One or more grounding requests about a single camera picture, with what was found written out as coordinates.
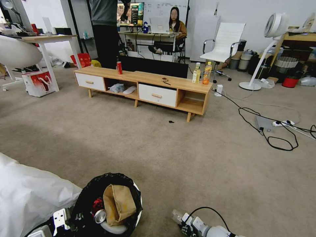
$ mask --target wooden tv stand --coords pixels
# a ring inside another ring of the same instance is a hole
[[[187,122],[190,122],[195,114],[204,114],[212,87],[212,83],[194,84],[189,79],[140,71],[123,71],[123,74],[119,75],[114,69],[85,67],[75,70],[74,73],[78,86],[87,88],[90,98],[94,90],[134,99],[135,107],[139,100],[166,106],[188,112]],[[162,78],[167,78],[169,84],[164,83]],[[116,83],[134,85],[137,90],[131,94],[111,92],[109,88]]]

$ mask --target gray sweater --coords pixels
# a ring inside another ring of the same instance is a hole
[[[94,25],[117,25],[117,0],[90,0],[91,20]]]

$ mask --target white sheet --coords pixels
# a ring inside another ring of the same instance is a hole
[[[23,237],[55,211],[75,204],[81,188],[0,153],[0,236]]]

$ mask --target paper bag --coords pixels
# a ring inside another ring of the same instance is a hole
[[[136,212],[136,206],[128,187],[110,184],[103,194],[106,222],[109,226],[121,225]]]

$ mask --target computer monitor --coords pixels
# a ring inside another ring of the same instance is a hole
[[[127,20],[121,21],[121,16],[124,12],[124,4],[118,3],[117,23],[120,26],[143,26],[144,20],[144,3],[131,3],[131,7],[127,12]]]
[[[2,12],[2,10],[0,8],[0,24],[6,24],[6,23],[7,23],[7,21],[4,18],[3,12]]]

